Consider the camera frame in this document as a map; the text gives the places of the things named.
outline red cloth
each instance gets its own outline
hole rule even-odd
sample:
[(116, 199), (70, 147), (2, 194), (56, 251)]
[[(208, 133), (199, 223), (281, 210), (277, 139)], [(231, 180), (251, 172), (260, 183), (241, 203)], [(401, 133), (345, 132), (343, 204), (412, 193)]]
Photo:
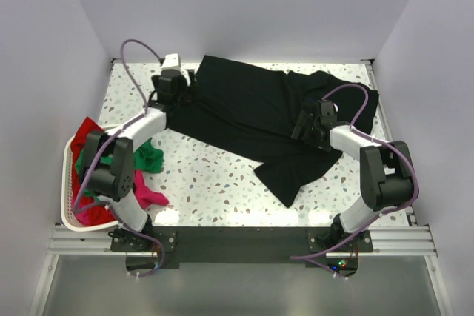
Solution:
[(148, 186), (145, 185), (145, 179), (143, 178), (143, 173), (141, 170), (135, 171), (135, 193), (136, 200), (140, 204), (140, 207), (145, 210), (151, 204), (166, 206), (170, 202), (160, 192), (154, 192), (150, 190)]
[[(71, 180), (73, 185), (73, 201), (71, 209), (73, 208), (74, 202), (76, 201), (77, 193), (81, 187), (79, 183), (79, 177), (77, 175), (74, 166), (76, 165), (77, 158), (81, 153), (84, 145), (86, 144), (86, 137), (91, 131), (104, 131), (101, 129), (92, 119), (85, 118), (82, 125), (76, 132), (73, 141), (71, 142), (71, 151), (73, 152), (73, 168), (71, 169)], [(79, 209), (94, 202), (94, 198), (84, 196), (82, 197)], [(92, 207), (80, 214), (76, 215), (77, 220), (85, 226), (95, 226), (103, 223), (114, 221), (115, 219), (103, 206)]]

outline table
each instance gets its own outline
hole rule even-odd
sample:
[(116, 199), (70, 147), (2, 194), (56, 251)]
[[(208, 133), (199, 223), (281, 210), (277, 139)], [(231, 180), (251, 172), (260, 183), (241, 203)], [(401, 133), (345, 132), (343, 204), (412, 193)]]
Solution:
[[(269, 70), (311, 74), (324, 70), (335, 77), (372, 87), (364, 64), (252, 63)], [(197, 70), (199, 63), (183, 63)], [(150, 93), (150, 77), (160, 73), (157, 63), (130, 64), (140, 87)], [(99, 124), (120, 124), (136, 115), (142, 101), (124, 71), (113, 66)], [(372, 134), (385, 139), (378, 110)], [(333, 217), (359, 196), (358, 162), (348, 155), (324, 175), (303, 186), (288, 209), (254, 175), (260, 163), (212, 147), (172, 130), (153, 136), (152, 145), (164, 151), (160, 174), (145, 173), (146, 185), (164, 193), (166, 207), (153, 206), (148, 213), (155, 226), (329, 226)], [(404, 211), (376, 221), (373, 226), (409, 226)]]

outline pink cloth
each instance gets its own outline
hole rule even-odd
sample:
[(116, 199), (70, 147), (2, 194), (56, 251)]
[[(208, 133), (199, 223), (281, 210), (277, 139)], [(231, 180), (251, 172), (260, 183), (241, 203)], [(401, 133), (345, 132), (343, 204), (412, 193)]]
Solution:
[(145, 185), (145, 179), (143, 178), (143, 172), (141, 170), (135, 171), (135, 189), (133, 192), (143, 210), (148, 208), (151, 204), (166, 206), (170, 203), (166, 196), (160, 192), (150, 190), (150, 188)]

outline clothing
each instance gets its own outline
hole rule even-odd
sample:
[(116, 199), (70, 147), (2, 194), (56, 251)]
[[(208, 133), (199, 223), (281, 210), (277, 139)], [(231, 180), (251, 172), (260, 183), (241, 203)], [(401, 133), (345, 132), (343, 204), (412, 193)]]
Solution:
[[(76, 132), (74, 139), (71, 141), (71, 151), (73, 153), (73, 167), (76, 166), (76, 162), (79, 158), (79, 155), (84, 148), (86, 143), (87, 135), (92, 131), (103, 131), (93, 120), (90, 118), (85, 118), (82, 125)], [(81, 188), (81, 183), (79, 182), (79, 177), (75, 169), (71, 170), (71, 185), (73, 189), (73, 199), (71, 202), (71, 208), (74, 205), (77, 197), (77, 193)], [(94, 202), (94, 199), (88, 196), (83, 196), (81, 203), (79, 204), (79, 209), (89, 205)], [(103, 206), (92, 207), (80, 214), (76, 215), (77, 220), (85, 226), (95, 226), (103, 223), (114, 221), (115, 219)]]
[(141, 170), (135, 171), (134, 185), (133, 192), (143, 210), (147, 209), (151, 204), (166, 206), (170, 203), (166, 196), (160, 192), (153, 192), (145, 185), (145, 179)]
[[(76, 172), (79, 173), (82, 163), (82, 152), (76, 161)], [(112, 164), (112, 157), (101, 157), (101, 163)], [(133, 153), (133, 168), (135, 170), (142, 170), (147, 173), (160, 173), (163, 167), (163, 151), (152, 146), (151, 138), (142, 144)], [(84, 196), (97, 198), (94, 193), (86, 189)]]
[[(249, 64), (205, 56), (196, 73), (200, 99), (173, 111), (168, 127), (254, 161), (263, 184), (290, 207), (302, 185), (320, 178), (341, 152), (325, 152), (291, 134), (303, 107), (346, 84), (326, 72), (302, 75), (266, 70)], [(369, 133), (378, 93), (369, 93), (367, 106), (355, 126)], [(351, 121), (364, 101), (357, 88), (331, 95), (338, 120)]]

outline gray floor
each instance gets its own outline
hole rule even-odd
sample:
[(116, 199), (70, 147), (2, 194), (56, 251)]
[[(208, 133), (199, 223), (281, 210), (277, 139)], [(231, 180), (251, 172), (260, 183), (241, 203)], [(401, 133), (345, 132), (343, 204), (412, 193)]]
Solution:
[(361, 258), (345, 282), (301, 264), (183, 264), (127, 278), (123, 257), (59, 260), (45, 315), (439, 315), (423, 258)]

